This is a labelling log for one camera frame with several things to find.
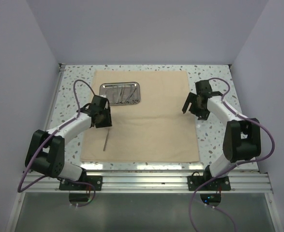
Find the steel scalpel handle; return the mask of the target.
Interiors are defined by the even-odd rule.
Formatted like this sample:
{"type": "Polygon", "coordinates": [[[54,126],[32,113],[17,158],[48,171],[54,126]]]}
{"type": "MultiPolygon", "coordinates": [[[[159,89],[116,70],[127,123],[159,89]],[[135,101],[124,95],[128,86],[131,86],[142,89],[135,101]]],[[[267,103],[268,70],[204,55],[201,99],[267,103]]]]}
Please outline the steel scalpel handle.
{"type": "Polygon", "coordinates": [[[106,151],[107,142],[108,142],[108,138],[109,138],[109,133],[110,133],[110,129],[107,130],[103,151],[106,151]]]}

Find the steel instrument tray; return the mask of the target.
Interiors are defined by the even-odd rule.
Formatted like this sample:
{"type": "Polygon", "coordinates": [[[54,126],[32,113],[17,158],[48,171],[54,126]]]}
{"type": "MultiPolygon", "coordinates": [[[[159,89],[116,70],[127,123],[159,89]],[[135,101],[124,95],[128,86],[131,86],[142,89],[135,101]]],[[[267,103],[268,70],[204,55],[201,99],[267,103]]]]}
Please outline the steel instrument tray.
{"type": "Polygon", "coordinates": [[[100,85],[99,93],[100,95],[106,96],[111,106],[135,105],[141,102],[140,85],[138,82],[104,83],[100,85]],[[135,103],[125,104],[125,100],[129,93],[129,87],[134,84],[137,84],[137,97],[135,103]]]}

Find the beige cloth wrap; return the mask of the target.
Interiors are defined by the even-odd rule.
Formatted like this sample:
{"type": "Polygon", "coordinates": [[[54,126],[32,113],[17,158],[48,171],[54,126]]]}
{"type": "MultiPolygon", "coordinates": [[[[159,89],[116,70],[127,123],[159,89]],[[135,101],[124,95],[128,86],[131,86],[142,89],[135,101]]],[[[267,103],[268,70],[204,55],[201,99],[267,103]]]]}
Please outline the beige cloth wrap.
{"type": "Polygon", "coordinates": [[[185,71],[97,71],[91,85],[99,91],[101,84],[116,82],[138,82],[141,102],[112,106],[112,127],[86,130],[81,161],[199,161],[194,116],[182,113],[190,91],[185,71]]]}

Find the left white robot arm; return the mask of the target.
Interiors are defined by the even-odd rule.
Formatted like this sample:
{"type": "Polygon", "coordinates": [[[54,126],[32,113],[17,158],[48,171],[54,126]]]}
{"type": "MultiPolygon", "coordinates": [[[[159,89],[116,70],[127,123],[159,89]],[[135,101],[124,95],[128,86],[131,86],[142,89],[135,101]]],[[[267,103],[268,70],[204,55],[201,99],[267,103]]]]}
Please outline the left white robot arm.
{"type": "Polygon", "coordinates": [[[33,134],[25,160],[26,170],[51,178],[70,179],[75,189],[84,189],[88,183],[87,177],[82,174],[84,169],[65,161],[65,146],[90,128],[111,126],[109,100],[105,95],[95,95],[90,103],[58,127],[37,130],[33,134]]]}

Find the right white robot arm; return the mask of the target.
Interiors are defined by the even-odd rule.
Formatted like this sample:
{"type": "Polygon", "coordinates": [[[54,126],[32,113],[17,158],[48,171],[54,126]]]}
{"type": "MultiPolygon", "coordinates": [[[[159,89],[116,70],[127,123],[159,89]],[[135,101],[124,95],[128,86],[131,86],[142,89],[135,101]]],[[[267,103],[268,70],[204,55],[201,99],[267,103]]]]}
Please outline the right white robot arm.
{"type": "Polygon", "coordinates": [[[223,154],[205,168],[202,183],[206,189],[215,189],[221,172],[231,168],[240,161],[250,161],[261,154],[261,134],[259,121],[248,118],[236,111],[227,101],[224,94],[213,91],[210,80],[195,83],[196,93],[190,92],[182,108],[189,111],[198,120],[206,121],[214,114],[225,126],[223,154]]]}

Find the steel scissors in tray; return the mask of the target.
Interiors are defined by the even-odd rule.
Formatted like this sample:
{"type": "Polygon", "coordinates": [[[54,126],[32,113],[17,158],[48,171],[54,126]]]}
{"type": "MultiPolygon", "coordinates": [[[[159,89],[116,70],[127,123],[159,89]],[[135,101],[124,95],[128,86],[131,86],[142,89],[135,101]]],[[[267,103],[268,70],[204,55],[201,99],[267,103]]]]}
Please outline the steel scissors in tray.
{"type": "Polygon", "coordinates": [[[134,84],[129,87],[129,93],[125,100],[125,104],[135,103],[136,97],[137,97],[137,84],[134,84]]]}

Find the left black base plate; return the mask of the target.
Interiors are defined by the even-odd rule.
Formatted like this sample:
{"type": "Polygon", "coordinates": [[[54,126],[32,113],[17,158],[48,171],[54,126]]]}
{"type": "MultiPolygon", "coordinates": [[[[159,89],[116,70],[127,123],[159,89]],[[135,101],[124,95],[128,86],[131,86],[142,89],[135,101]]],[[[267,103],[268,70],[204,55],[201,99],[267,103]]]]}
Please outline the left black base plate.
{"type": "Polygon", "coordinates": [[[67,191],[84,191],[95,190],[101,191],[103,177],[101,175],[85,175],[77,181],[63,180],[60,182],[59,190],[67,191]]]}

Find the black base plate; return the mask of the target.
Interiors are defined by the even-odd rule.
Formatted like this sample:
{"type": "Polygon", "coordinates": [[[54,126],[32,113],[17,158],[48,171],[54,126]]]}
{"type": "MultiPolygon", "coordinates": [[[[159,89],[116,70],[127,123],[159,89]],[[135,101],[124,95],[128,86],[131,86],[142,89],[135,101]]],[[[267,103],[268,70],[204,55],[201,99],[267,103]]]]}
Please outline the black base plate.
{"type": "Polygon", "coordinates": [[[228,176],[211,178],[210,174],[204,172],[193,172],[187,176],[187,185],[189,191],[230,191],[231,185],[228,176]]]}
{"type": "Polygon", "coordinates": [[[67,191],[84,191],[95,190],[101,191],[103,177],[101,175],[85,175],[77,181],[63,180],[60,182],[59,190],[67,191]]]}

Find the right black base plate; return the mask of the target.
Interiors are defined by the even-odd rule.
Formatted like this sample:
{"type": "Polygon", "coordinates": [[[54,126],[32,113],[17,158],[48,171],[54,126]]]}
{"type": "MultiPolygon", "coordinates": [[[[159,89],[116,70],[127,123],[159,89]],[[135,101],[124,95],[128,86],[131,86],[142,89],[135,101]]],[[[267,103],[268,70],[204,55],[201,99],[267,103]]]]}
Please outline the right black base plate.
{"type": "Polygon", "coordinates": [[[189,191],[230,191],[231,185],[228,176],[211,178],[210,174],[204,172],[193,172],[187,176],[187,185],[189,191]]]}

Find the aluminium rail frame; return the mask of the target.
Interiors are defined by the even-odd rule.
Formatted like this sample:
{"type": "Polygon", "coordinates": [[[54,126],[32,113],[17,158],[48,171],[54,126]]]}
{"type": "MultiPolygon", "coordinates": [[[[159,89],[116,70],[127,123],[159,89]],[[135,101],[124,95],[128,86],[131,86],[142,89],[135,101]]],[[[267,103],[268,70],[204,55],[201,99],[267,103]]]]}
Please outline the aluminium rail frame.
{"type": "MultiPolygon", "coordinates": [[[[68,120],[76,110],[73,82],[84,79],[91,83],[97,71],[185,71],[189,88],[195,90],[195,82],[219,77],[221,82],[213,83],[212,88],[226,91],[232,85],[230,68],[227,65],[60,65],[56,93],[47,116],[46,128],[52,128],[68,120]]],[[[224,127],[215,116],[207,121],[198,121],[196,134],[199,147],[199,162],[82,162],[80,160],[83,136],[74,138],[67,146],[66,160],[89,170],[90,175],[103,178],[103,192],[147,192],[147,193],[185,193],[188,191],[187,176],[203,170],[214,162],[221,153],[224,127]]]]}

